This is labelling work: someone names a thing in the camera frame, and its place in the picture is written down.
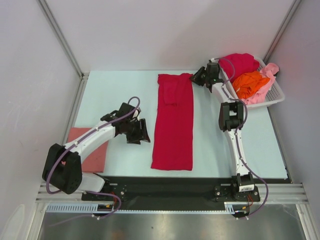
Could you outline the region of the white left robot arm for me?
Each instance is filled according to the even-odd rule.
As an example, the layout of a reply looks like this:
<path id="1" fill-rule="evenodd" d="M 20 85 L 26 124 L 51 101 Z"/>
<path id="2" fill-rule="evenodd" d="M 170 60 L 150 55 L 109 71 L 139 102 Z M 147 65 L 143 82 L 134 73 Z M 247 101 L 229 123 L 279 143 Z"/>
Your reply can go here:
<path id="1" fill-rule="evenodd" d="M 128 144 L 149 143 L 151 140 L 144 118 L 140 118 L 139 106 L 122 103 L 100 118 L 99 122 L 75 140 L 60 145 L 53 144 L 47 154 L 42 179 L 48 194 L 63 192 L 67 195 L 75 191 L 93 192 L 100 200 L 110 196 L 111 188 L 106 180 L 96 173 L 85 173 L 83 162 L 104 143 L 118 135 L 125 135 Z"/>

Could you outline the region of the crimson red t-shirt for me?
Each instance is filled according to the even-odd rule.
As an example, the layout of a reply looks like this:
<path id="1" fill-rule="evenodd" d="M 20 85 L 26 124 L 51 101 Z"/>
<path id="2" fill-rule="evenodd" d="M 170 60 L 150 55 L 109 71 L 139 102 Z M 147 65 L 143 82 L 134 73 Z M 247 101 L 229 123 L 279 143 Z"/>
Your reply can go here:
<path id="1" fill-rule="evenodd" d="M 158 75 L 153 169 L 193 169 L 194 94 L 191 76 L 191 73 Z"/>

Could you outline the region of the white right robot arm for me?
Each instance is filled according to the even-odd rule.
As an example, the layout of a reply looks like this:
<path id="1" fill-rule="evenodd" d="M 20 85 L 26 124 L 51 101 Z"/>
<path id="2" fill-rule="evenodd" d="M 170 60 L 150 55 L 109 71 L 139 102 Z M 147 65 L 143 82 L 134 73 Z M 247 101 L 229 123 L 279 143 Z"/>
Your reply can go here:
<path id="1" fill-rule="evenodd" d="M 242 201 L 255 189 L 253 174 L 247 165 L 242 143 L 242 128 L 248 117 L 248 109 L 241 100 L 232 96 L 227 89 L 228 81 L 220 78 L 220 71 L 219 58 L 212 58 L 206 67 L 202 66 L 190 80 L 209 89 L 220 102 L 218 126 L 227 139 L 234 167 L 230 194 L 235 200 Z"/>

